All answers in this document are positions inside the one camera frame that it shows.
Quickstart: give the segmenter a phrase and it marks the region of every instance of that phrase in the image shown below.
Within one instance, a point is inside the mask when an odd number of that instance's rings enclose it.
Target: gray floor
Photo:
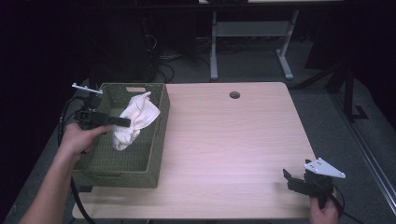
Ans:
[[[292,42],[287,58],[295,75],[294,80],[286,80],[283,76],[275,49],[280,47],[282,39],[277,41],[249,42],[249,48],[235,54],[219,54],[219,80],[217,82],[255,82],[280,81],[288,86],[300,83],[313,76],[318,71],[304,69],[311,43]],[[200,57],[209,62],[208,53]],[[168,63],[175,71],[175,83],[209,82],[209,67],[198,60],[179,59]],[[163,82],[158,76],[155,82]],[[306,134],[317,157],[321,157],[346,173],[346,179],[334,179],[335,184],[344,193],[346,211],[364,223],[396,223],[396,216],[390,209],[387,200],[375,182],[365,159],[361,154],[359,144],[353,138],[343,115],[337,110],[334,97],[342,97],[342,92],[330,95],[324,90],[327,78],[313,84],[303,91],[290,91]],[[389,181],[396,183],[396,132],[390,127],[382,113],[373,103],[370,93],[363,85],[356,82],[354,91],[355,105],[361,105],[369,119],[357,120],[356,127],[361,132],[367,145],[373,151]],[[16,223],[22,216],[40,186],[40,183],[50,167],[55,154],[56,130],[49,137],[49,142],[26,181],[17,201],[9,212],[5,223]],[[74,200],[68,197],[64,223],[72,220],[71,210]],[[134,223],[143,224],[146,220],[95,220],[97,223]],[[85,223],[75,220],[73,223]],[[165,223],[205,223],[203,220],[155,220],[157,224]],[[304,220],[220,220],[219,224],[256,224],[256,223],[308,223]],[[339,223],[354,223],[342,216]]]

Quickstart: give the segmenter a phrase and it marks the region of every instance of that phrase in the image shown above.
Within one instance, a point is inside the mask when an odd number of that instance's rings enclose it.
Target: metal stand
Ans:
[[[216,11],[214,11],[212,21],[212,50],[210,52],[210,78],[212,80],[219,78],[216,57],[217,36],[285,36],[285,43],[282,49],[276,50],[276,55],[286,79],[293,79],[293,74],[290,71],[285,55],[298,13],[298,10],[294,10],[289,21],[217,21]]]

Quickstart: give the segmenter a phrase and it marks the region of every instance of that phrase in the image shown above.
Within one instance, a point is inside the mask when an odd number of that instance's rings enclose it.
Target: white towel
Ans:
[[[124,150],[140,134],[140,130],[146,128],[160,114],[160,110],[150,100],[151,92],[131,98],[127,108],[121,113],[120,118],[130,119],[129,128],[116,126],[113,132],[113,147],[116,150]]]

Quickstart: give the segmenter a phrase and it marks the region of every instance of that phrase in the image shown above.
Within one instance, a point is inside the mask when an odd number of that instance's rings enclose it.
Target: dark background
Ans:
[[[211,15],[158,12],[142,26],[147,15],[128,10],[78,10],[63,1],[44,0],[0,4],[3,220],[57,125],[64,102],[74,93],[73,82],[81,83],[92,72],[99,83],[150,81],[156,59],[147,53],[144,35],[155,34],[162,44],[193,58],[194,38],[210,36]],[[396,127],[396,33],[391,9],[369,2],[302,10],[293,38],[315,40],[307,67],[325,69],[347,54],[355,77]]]

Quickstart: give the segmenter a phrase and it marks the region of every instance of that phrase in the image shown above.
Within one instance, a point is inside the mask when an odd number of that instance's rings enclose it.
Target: wooden table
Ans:
[[[93,218],[266,219],[308,215],[282,169],[315,156],[283,83],[167,85],[171,107],[157,189],[80,193]],[[238,91],[240,98],[230,97]],[[73,216],[82,218],[75,206]]]

